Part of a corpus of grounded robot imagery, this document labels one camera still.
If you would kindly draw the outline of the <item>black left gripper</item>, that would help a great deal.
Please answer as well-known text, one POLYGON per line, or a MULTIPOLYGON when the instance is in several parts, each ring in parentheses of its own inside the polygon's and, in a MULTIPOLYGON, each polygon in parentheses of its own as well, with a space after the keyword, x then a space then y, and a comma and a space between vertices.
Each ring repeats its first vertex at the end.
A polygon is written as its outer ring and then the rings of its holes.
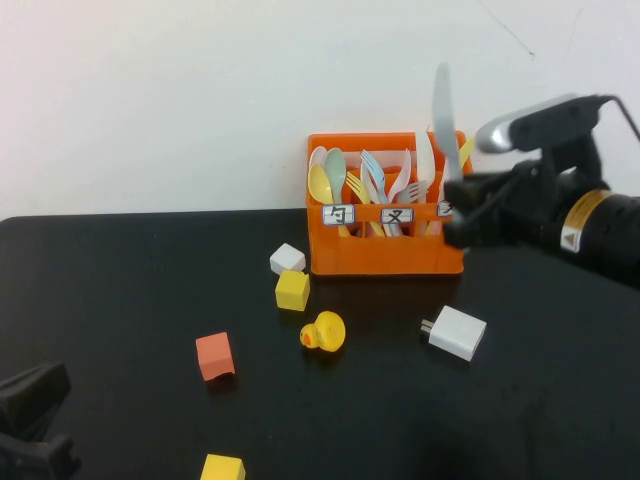
POLYGON ((41 441, 70 392, 62 362, 45 363, 1 381, 1 433, 41 441))

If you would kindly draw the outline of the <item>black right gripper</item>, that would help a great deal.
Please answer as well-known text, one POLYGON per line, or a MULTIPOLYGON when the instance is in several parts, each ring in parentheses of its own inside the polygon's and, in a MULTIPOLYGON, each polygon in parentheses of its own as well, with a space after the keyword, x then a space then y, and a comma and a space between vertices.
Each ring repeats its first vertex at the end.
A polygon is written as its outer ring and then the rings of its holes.
POLYGON ((574 174, 561 173, 553 184, 545 184, 540 162, 523 162, 509 171, 473 173, 447 180, 444 197, 456 209, 495 208, 500 212, 469 215, 446 223, 445 243, 457 249, 497 247, 505 241, 559 245, 560 217, 575 189, 574 174))

